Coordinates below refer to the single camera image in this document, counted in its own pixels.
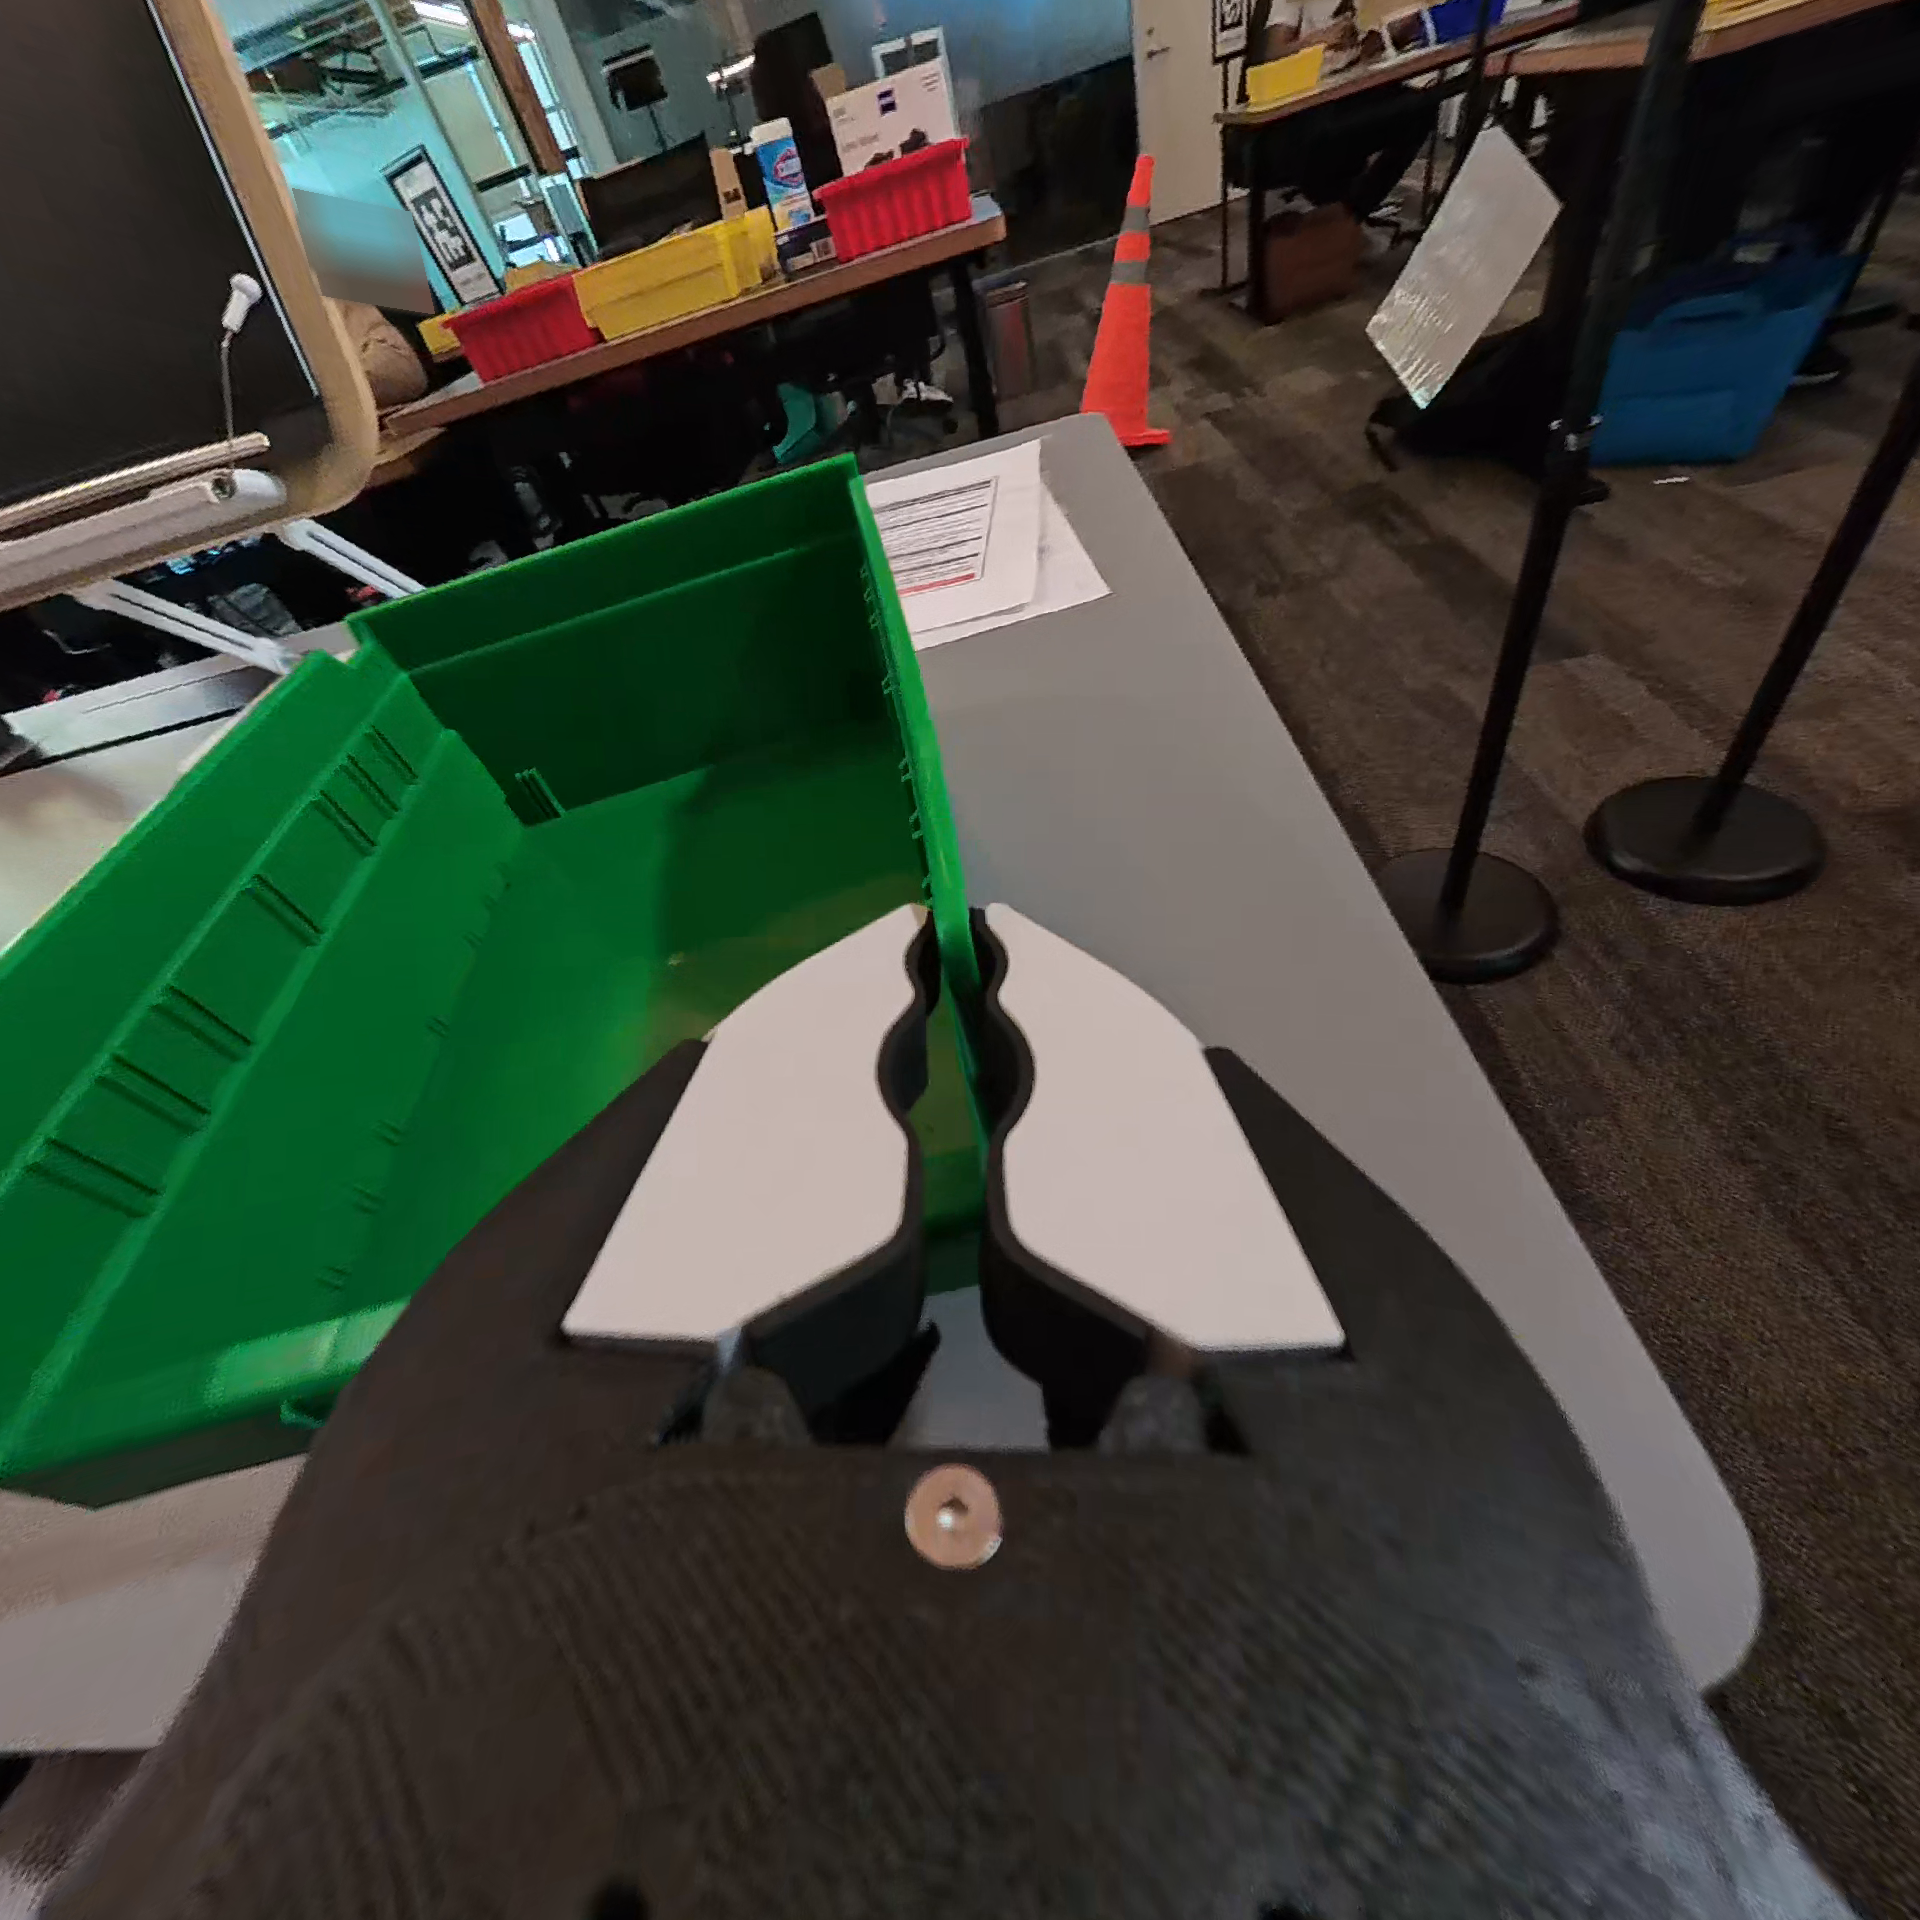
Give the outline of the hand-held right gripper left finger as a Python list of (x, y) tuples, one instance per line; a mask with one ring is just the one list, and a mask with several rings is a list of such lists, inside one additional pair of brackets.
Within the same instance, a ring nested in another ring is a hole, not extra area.
[(721, 1019), (563, 1335), (770, 1374), (811, 1423), (896, 1367), (927, 1302), (912, 1109), (940, 987), (931, 911), (896, 905)]

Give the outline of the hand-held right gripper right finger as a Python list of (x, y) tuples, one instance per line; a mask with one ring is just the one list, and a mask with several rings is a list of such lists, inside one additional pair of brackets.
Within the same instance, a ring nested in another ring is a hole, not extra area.
[(984, 1134), (978, 1294), (1052, 1448), (1094, 1448), (1173, 1361), (1347, 1356), (1347, 1330), (1222, 1079), (1144, 986), (1009, 904), (972, 911)]

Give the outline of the green plastic bin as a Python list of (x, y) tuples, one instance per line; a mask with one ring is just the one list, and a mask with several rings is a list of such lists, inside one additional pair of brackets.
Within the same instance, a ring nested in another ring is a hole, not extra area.
[(5, 947), (5, 1489), (297, 1451), (674, 1046), (899, 905), (962, 960), (851, 458), (348, 621)]

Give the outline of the printed paper sheet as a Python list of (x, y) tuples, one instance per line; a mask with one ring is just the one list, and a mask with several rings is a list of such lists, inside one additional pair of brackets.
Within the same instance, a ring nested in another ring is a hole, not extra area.
[(918, 653), (1110, 595), (1040, 441), (870, 477), (866, 495)]

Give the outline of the orange traffic cone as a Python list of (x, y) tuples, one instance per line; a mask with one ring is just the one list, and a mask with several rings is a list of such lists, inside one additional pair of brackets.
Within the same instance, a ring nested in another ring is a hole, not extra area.
[(1171, 444), (1173, 434), (1148, 417), (1150, 323), (1150, 200), (1154, 155), (1138, 155), (1126, 190), (1115, 259), (1099, 313), (1079, 413), (1107, 420), (1128, 451)]

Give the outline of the red plastic bin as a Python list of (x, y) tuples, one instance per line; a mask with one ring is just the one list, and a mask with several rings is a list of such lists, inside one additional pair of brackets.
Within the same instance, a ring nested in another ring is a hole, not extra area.
[(851, 264), (972, 220), (962, 135), (925, 141), (818, 188), (835, 257)]
[(495, 384), (601, 346), (577, 279), (574, 272), (528, 279), (449, 313), (446, 327), (468, 370)]

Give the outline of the wooden table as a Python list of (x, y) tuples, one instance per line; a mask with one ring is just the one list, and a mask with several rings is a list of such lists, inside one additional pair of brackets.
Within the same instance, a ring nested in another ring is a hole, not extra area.
[(421, 434), (445, 431), (460, 422), (480, 420), (612, 371), (640, 368), (709, 341), (780, 323), (899, 279), (951, 276), (953, 270), (961, 270), (959, 288), (972, 296), (974, 264), (1004, 237), (1007, 220), (998, 203), (990, 195), (974, 195), (971, 216), (948, 227), (808, 270), (794, 279), (767, 284), (734, 300), (705, 306), (498, 379), (468, 373), (408, 406), (385, 411), (378, 425), (378, 459), (397, 456), (402, 441)]

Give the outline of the brown cardboard box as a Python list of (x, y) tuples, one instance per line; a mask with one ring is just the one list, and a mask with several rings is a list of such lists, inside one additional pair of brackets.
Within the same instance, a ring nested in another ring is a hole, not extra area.
[(1261, 227), (1261, 313), (1278, 323), (1353, 296), (1365, 227), (1344, 201), (1290, 205)]

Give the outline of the black computer monitor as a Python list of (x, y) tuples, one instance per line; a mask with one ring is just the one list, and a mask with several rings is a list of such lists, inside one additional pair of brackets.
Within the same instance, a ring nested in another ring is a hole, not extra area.
[(577, 182), (594, 257), (607, 262), (723, 220), (709, 133)]

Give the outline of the black framed marker sign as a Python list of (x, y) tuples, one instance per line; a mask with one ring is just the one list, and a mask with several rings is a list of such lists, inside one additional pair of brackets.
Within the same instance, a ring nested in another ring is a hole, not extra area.
[(390, 161), (383, 178), (411, 218), (458, 309), (489, 304), (509, 291), (426, 148), (414, 148)]

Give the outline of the blue fabric bag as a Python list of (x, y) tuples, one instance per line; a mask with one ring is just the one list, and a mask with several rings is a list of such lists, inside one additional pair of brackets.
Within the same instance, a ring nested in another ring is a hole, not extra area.
[(1854, 251), (1821, 249), (1811, 230), (1783, 226), (1648, 284), (1611, 348), (1593, 467), (1747, 458), (1857, 276)]

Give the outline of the white wipes canister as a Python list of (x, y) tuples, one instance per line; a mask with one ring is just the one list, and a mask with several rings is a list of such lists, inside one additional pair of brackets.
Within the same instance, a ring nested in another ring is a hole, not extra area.
[(789, 116), (774, 116), (758, 121), (748, 138), (777, 242), (786, 242), (817, 220), (794, 123)]

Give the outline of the white cardboard box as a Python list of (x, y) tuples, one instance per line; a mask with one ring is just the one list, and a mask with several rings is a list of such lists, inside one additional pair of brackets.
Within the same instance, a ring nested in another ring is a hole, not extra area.
[(917, 61), (827, 99), (828, 132), (840, 176), (961, 138), (946, 68)]

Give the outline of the wooden document stand black board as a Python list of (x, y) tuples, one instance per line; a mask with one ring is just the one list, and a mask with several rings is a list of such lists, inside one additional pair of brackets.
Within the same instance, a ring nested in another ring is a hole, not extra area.
[(288, 186), (212, 4), (5, 4), (5, 621), (74, 598), (284, 669), (132, 587), (270, 536), (397, 600), (322, 523), (378, 458), (355, 306), (423, 311), (408, 216)]

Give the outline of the black stanchion post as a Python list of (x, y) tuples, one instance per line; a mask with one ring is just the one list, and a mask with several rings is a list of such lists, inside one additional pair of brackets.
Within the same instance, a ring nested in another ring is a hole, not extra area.
[(1377, 876), (1382, 899), (1428, 976), (1491, 986), (1544, 960), (1559, 905), (1524, 865), (1484, 850), (1484, 834), (1522, 706), (1544, 611), (1589, 489), (1601, 396), (1639, 264), (1652, 243), (1688, 84), (1703, 1), (1663, 1), (1647, 35), (1620, 174), (1583, 279), (1566, 382), (1543, 446), (1543, 475), (1515, 593), (1502, 623), (1477, 747), (1449, 850), (1404, 852)]
[(1701, 905), (1759, 905), (1804, 891), (1826, 865), (1812, 813), (1755, 785), (1763, 749), (1872, 545), (1918, 449), (1918, 368), (1836, 522), (1788, 627), (1717, 767), (1641, 780), (1597, 803), (1587, 850), (1620, 882)]

